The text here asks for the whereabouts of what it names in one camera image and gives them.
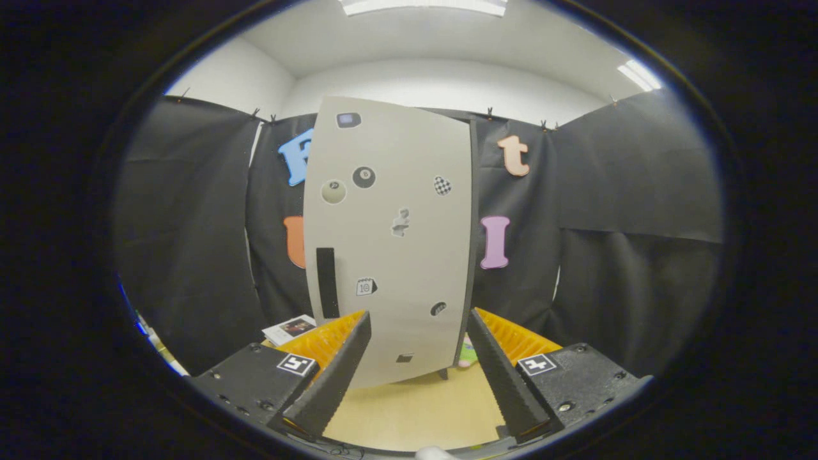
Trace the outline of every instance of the white ceiling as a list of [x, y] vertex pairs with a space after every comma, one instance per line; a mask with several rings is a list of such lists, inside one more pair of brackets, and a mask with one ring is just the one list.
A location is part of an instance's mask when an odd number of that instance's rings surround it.
[[362, 62], [437, 58], [524, 70], [605, 101], [640, 91], [617, 71], [625, 55], [533, 0], [509, 0], [502, 18], [445, 8], [347, 17], [338, 0], [307, 0], [244, 37], [295, 78]]

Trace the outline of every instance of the black rectangle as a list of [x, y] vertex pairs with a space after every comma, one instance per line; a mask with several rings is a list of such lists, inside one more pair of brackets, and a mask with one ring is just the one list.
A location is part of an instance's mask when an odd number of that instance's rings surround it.
[[340, 318], [338, 288], [335, 285], [335, 248], [315, 249], [318, 268], [318, 292], [321, 295], [321, 311], [324, 318]]

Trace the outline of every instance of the black strip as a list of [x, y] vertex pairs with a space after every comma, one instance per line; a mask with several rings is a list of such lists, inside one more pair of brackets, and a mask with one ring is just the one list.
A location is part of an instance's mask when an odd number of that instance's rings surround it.
[[318, 292], [321, 294], [321, 311], [326, 318], [340, 318], [338, 289], [335, 286], [335, 248], [315, 249], [318, 267]]
[[506, 427], [517, 442], [561, 430], [551, 408], [540, 405], [475, 309], [469, 311], [468, 332]]
[[457, 337], [457, 348], [455, 348], [455, 360], [452, 366], [456, 367], [460, 361], [460, 354], [463, 350], [463, 339], [465, 337], [466, 325], [469, 322], [469, 311], [471, 310], [471, 296], [474, 290], [474, 266], [477, 263], [477, 250], [479, 247], [479, 202], [480, 188], [478, 179], [480, 177], [480, 150], [477, 139], [477, 124], [474, 115], [469, 115], [469, 131], [471, 141], [471, 236], [469, 244], [469, 271], [466, 275], [465, 298], [463, 300], [463, 319], [461, 321], [460, 335]]
[[293, 402], [293, 405], [281, 413], [303, 430], [301, 435], [307, 435], [310, 440], [315, 440], [324, 433], [327, 424], [341, 405], [341, 400], [344, 399], [349, 382], [355, 375], [357, 365], [361, 362], [371, 337], [372, 326], [369, 312], [366, 312], [349, 333], [338, 354], [326, 365], [324, 372]]

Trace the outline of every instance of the billiard ball sticker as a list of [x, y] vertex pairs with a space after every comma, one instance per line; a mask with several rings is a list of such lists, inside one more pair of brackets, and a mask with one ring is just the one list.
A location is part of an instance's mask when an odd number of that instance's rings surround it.
[[375, 171], [369, 166], [361, 166], [353, 173], [353, 183], [360, 188], [369, 188], [375, 184]]
[[338, 179], [326, 181], [321, 186], [321, 198], [331, 205], [337, 205], [347, 196], [347, 187]]

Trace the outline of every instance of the blue letter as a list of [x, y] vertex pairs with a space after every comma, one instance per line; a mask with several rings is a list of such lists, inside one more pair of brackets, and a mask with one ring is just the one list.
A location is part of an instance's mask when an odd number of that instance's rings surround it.
[[307, 177], [307, 158], [309, 157], [310, 143], [312, 143], [312, 128], [278, 148], [278, 153], [284, 156], [287, 168], [290, 169], [291, 187], [302, 183]]

